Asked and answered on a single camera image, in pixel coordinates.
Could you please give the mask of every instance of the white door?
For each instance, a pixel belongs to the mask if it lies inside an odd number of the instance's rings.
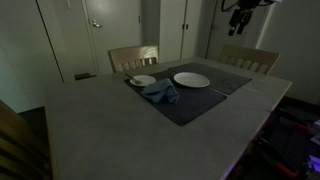
[[[112,73],[108,50],[141,44],[140,0],[85,2],[99,74]]]
[[[180,59],[186,0],[161,0],[160,62]]]
[[[181,58],[194,57],[196,54],[201,8],[202,0],[187,1]]]
[[[62,78],[36,1],[2,0],[0,24],[0,99],[17,112],[43,106]]]
[[[218,60],[225,44],[254,48],[261,31],[263,19],[267,12],[266,7],[257,7],[254,10],[249,24],[244,28],[242,34],[238,35],[235,32],[233,36],[228,36],[230,29],[229,21],[233,11],[221,12],[221,2],[222,0],[218,0],[217,7],[215,8],[215,16],[206,57],[213,60]],[[225,7],[228,7],[235,2],[237,2],[237,0],[226,0]]]

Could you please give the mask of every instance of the blue cloth napkin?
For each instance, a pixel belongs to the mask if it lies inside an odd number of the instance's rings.
[[[141,94],[154,103],[160,102],[164,97],[168,99],[169,103],[176,103],[179,98],[179,93],[169,78],[150,84],[143,89]]]

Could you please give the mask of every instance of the gray tabletop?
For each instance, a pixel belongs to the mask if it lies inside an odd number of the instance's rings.
[[[55,179],[224,179],[291,82],[200,58],[130,73],[151,74],[198,62],[253,80],[184,127],[129,88],[123,73],[47,90]]]

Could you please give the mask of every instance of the wooden chair back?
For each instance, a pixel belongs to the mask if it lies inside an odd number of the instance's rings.
[[[279,57],[278,53],[225,45],[219,62],[249,71],[269,74]]]
[[[109,50],[113,72],[158,64],[158,46],[134,46]]]
[[[0,100],[0,174],[17,179],[50,179],[48,147],[27,122]]]

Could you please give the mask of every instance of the small white plate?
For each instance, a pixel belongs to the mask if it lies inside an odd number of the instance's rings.
[[[141,87],[145,87],[148,86],[150,84],[155,83],[157,80],[152,77],[152,76],[148,76],[148,75],[138,75],[138,76],[133,76],[136,80],[141,81],[141,84],[136,84],[134,80],[130,79],[130,83],[135,85],[135,86],[141,86]]]
[[[183,86],[193,88],[206,87],[210,84],[210,80],[205,76],[191,72],[178,73],[173,77],[173,79]]]

